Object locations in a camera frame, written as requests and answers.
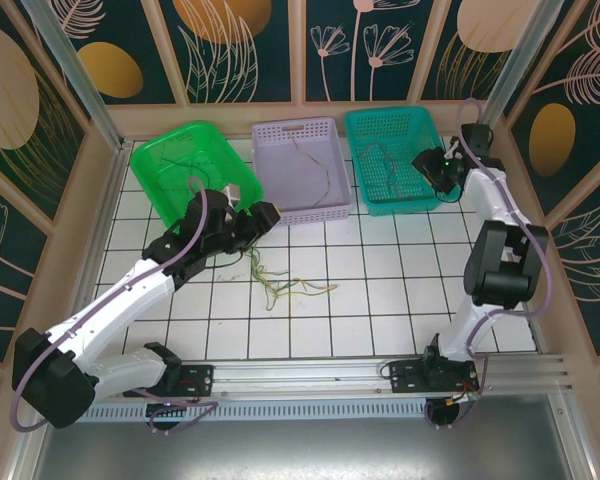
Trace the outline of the grey metal plate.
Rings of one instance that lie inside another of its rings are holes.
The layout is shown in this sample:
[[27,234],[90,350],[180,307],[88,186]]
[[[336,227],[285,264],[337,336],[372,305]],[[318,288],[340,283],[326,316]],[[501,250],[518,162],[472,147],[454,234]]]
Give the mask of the grey metal plate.
[[81,424],[44,441],[35,480],[575,480],[554,433],[422,420],[202,422],[174,436]]

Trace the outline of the green plastic basket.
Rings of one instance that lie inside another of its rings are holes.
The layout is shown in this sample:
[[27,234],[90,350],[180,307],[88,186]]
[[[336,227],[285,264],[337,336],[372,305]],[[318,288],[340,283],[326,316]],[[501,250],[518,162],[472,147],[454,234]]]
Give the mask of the green plastic basket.
[[132,154],[131,170],[164,225],[181,219],[199,190],[190,187],[197,178],[204,188],[221,191],[228,184],[241,189],[237,211],[264,198],[263,187],[220,131],[208,122],[193,122],[162,134]]

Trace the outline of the small black controller board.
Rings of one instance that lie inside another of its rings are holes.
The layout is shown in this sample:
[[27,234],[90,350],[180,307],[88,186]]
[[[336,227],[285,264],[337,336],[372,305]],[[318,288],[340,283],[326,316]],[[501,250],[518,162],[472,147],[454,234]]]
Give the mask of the small black controller board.
[[187,408],[173,404],[149,403],[146,405],[145,417],[150,418],[182,418],[186,415]]

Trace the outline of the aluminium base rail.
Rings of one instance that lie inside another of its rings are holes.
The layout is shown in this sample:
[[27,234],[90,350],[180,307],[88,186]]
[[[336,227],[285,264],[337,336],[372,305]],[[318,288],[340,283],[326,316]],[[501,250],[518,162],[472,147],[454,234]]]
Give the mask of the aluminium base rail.
[[[211,366],[213,384],[208,397],[226,396],[232,400],[458,394],[456,391],[395,393],[387,365],[414,358],[182,363],[187,367]],[[466,391],[470,395],[550,393],[572,385],[563,360],[553,355],[493,355],[486,363],[475,361],[475,366],[482,385],[477,391]],[[150,387],[165,370],[166,363],[146,348],[97,360],[86,368],[80,368],[69,355],[61,354],[45,359],[35,369],[26,382],[25,392],[45,401],[59,400],[63,405],[69,405],[70,395],[92,403],[135,388]]]

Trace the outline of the lilac plastic basket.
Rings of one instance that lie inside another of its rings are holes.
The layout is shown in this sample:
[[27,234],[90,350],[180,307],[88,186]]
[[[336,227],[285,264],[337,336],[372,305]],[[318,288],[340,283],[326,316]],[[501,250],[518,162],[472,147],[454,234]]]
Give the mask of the lilac plastic basket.
[[333,118],[255,124],[252,155],[264,198],[281,212],[282,225],[349,216],[351,186]]

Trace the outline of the aluminium frame post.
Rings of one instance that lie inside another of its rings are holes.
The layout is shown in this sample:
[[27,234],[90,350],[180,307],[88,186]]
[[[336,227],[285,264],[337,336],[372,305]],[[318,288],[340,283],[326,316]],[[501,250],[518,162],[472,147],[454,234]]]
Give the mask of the aluminium frame post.
[[555,24],[565,0],[539,0],[530,19],[511,51],[486,100],[481,115],[483,123],[495,129],[504,108],[527,72],[548,32]]
[[87,40],[106,17],[104,0],[17,0],[60,67],[97,129],[115,151],[129,144],[116,128],[105,102],[80,60],[73,40]]

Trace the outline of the aluminium side rail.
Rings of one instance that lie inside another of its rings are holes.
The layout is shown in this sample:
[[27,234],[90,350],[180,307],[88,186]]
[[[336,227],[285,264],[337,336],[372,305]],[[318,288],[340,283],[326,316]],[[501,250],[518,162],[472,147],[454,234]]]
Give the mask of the aluminium side rail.
[[70,319],[93,299],[128,158],[128,150],[94,138],[86,140],[79,151],[59,210],[56,309],[48,322],[50,328]]

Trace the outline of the teal plastic basket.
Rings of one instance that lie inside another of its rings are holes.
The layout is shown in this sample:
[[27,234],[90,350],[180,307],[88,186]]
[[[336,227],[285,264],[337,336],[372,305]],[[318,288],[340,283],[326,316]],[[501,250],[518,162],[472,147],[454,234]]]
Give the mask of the teal plastic basket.
[[443,142],[422,107],[364,109],[344,116],[361,197],[372,216],[432,211],[456,203],[460,189],[437,193],[412,161]]

